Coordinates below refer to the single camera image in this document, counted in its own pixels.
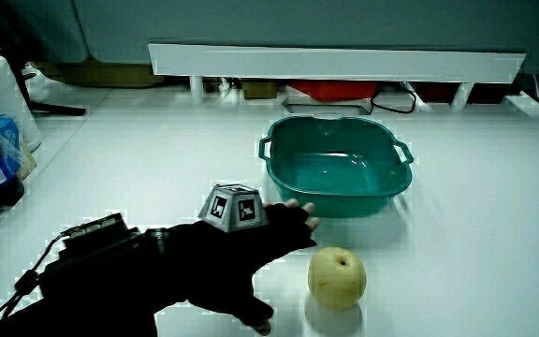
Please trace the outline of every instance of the red object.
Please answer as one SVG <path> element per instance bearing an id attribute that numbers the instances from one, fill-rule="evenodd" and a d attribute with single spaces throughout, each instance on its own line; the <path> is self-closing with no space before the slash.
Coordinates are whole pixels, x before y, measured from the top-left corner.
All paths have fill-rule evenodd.
<path id="1" fill-rule="evenodd" d="M 319 101 L 372 98 L 374 81 L 290 80 L 287 84 Z"/>

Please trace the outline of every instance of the robotic hand device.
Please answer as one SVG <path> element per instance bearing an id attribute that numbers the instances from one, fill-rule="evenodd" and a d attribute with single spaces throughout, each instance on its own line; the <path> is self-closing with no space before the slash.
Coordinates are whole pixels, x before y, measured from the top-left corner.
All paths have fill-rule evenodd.
<path id="1" fill-rule="evenodd" d="M 315 245 L 308 215 L 282 204 L 264 209 L 256 190 L 218 184 L 194 224 L 140 233 L 115 213 L 72 227 L 47 247 L 45 255 L 65 238 L 59 259 L 38 274 L 43 255 L 16 283 L 0 308 L 0 335 L 156 336 L 154 314 L 185 300 L 254 327 L 273 311 L 253 296 L 251 277 L 273 259 Z M 37 286 L 43 299 L 11 315 Z"/>

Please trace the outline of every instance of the gloved hand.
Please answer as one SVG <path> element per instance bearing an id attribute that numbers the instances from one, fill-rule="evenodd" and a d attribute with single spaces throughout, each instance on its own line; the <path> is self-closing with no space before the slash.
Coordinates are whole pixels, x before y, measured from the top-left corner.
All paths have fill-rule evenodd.
<path id="1" fill-rule="evenodd" d="M 265 204 L 269 225 L 230 233 L 199 221 L 171 228 L 166 247 L 179 272 L 182 298 L 216 313 L 229 314 L 261 335 L 270 333 L 273 309 L 253 293 L 252 277 L 276 258 L 315 246 L 311 233 L 319 225 L 309 218 L 314 205 L 296 200 Z"/>

